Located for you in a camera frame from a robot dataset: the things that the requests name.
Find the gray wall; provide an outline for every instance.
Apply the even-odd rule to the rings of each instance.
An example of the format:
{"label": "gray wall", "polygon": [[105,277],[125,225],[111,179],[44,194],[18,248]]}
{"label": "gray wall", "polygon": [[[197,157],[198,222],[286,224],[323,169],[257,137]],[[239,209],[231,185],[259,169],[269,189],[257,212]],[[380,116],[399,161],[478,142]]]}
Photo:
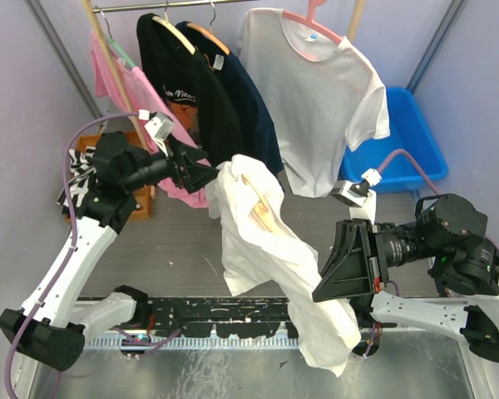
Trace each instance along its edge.
{"label": "gray wall", "polygon": [[[449,167],[442,190],[487,213],[499,243],[499,0],[467,2],[416,98]],[[499,365],[488,370],[499,395]]]}
{"label": "gray wall", "polygon": [[[163,1],[149,0],[96,0],[99,7],[145,4]],[[368,1],[358,27],[355,46],[368,57],[387,86],[406,86],[414,68],[427,46],[436,26],[450,0],[384,0]],[[88,48],[89,22],[78,0],[41,0],[59,31],[68,51],[82,74],[83,80],[94,87],[91,56]],[[309,0],[262,0],[219,4],[216,6],[215,35],[228,47],[235,48],[240,26],[245,13],[255,7],[288,8],[302,15],[307,13]],[[316,21],[345,35],[354,0],[328,0],[316,9]],[[163,15],[163,10],[153,10]],[[136,40],[136,21],[144,11],[117,12],[107,14],[111,33],[126,53],[140,65],[139,48]],[[192,21],[203,27],[209,26],[212,8],[199,7],[169,8],[170,22]],[[102,110],[106,101],[98,101]]]}
{"label": "gray wall", "polygon": [[[88,120],[24,2],[0,1],[0,313],[18,308],[62,246],[62,148]],[[0,332],[0,391],[6,352]]]}

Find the pink shirt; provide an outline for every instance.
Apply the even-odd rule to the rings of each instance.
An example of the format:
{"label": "pink shirt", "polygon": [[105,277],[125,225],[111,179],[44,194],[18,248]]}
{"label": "pink shirt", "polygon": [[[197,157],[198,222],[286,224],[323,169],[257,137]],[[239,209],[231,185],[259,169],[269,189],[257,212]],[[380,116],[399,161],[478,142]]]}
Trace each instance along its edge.
{"label": "pink shirt", "polygon": [[[95,76],[95,94],[96,96],[109,96],[116,106],[118,106],[122,111],[126,108],[124,106],[124,101],[116,87],[116,82],[111,75],[111,70],[106,62],[106,58],[103,56],[101,51],[100,43],[97,41],[94,33],[91,34],[91,58],[92,67],[94,68]],[[175,116],[170,112],[166,104],[159,97],[156,90],[151,86],[150,82],[144,75],[144,72],[138,67],[134,67],[131,71],[128,71],[119,62],[116,62],[116,67],[118,68],[122,84],[124,85],[127,95],[131,103],[133,111],[148,110],[148,111],[161,111],[167,114],[175,122],[174,129],[172,130],[172,135],[179,141],[196,147],[195,142],[190,138],[189,134],[186,132],[185,128],[181,123],[175,118]],[[141,127],[146,123],[145,121],[138,120]],[[142,134],[146,138],[148,146],[154,152],[159,149],[153,140],[149,137],[146,129],[142,129]],[[210,165],[206,160],[201,161],[204,165]],[[193,194],[187,193],[185,189],[178,189],[175,187],[171,179],[162,180],[159,183],[161,187],[169,197],[177,198],[182,200],[192,208],[207,208],[207,199],[205,198],[205,190],[202,189]]]}

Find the white cloth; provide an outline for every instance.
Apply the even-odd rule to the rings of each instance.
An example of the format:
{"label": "white cloth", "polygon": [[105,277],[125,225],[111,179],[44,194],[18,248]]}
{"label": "white cloth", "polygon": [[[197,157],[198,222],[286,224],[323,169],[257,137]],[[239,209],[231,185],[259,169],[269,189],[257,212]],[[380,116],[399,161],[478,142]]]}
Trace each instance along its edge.
{"label": "white cloth", "polygon": [[322,197],[338,178],[345,146],[390,134],[386,89],[345,37],[339,46],[283,10],[246,14],[240,60],[275,123],[294,194]]}
{"label": "white cloth", "polygon": [[[281,220],[284,194],[266,166],[244,155],[219,166],[218,178],[205,189],[210,217],[221,216],[222,264],[232,295],[274,280],[289,298],[289,315],[299,332],[299,350],[311,367],[340,376],[360,333],[345,299],[314,303],[319,284],[317,254]],[[268,200],[280,234],[264,228],[252,212],[259,198],[242,174]]]}

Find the shirt label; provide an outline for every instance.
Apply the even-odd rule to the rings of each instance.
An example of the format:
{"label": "shirt label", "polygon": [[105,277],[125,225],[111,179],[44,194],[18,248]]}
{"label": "shirt label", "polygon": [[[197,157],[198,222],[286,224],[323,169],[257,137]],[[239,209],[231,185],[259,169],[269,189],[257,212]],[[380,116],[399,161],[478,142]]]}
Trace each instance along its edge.
{"label": "shirt label", "polygon": [[318,40],[318,35],[316,33],[313,33],[309,37],[305,39],[306,42],[316,42]]}
{"label": "shirt label", "polygon": [[222,68],[224,67],[224,59],[225,59],[224,56],[216,54],[215,63],[213,64],[213,69],[216,69],[216,71],[221,71]]}

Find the pink hanger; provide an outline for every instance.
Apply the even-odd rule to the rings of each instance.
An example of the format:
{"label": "pink hanger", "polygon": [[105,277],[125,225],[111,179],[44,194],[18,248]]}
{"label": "pink hanger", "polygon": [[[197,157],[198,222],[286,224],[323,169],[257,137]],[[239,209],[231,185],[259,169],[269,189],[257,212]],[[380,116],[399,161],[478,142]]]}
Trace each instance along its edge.
{"label": "pink hanger", "polygon": [[324,4],[327,0],[309,0],[309,10],[307,11],[307,17],[302,17],[298,14],[294,14],[293,12],[290,11],[283,11],[283,18],[289,19],[290,21],[295,21],[298,23],[301,23],[302,25],[305,25],[306,27],[310,27],[311,29],[315,30],[316,32],[324,35],[328,39],[332,40],[334,43],[337,45],[340,44],[342,41],[342,38],[331,31],[330,29],[326,28],[324,25],[320,25],[314,20],[314,10],[317,6],[321,6]]}

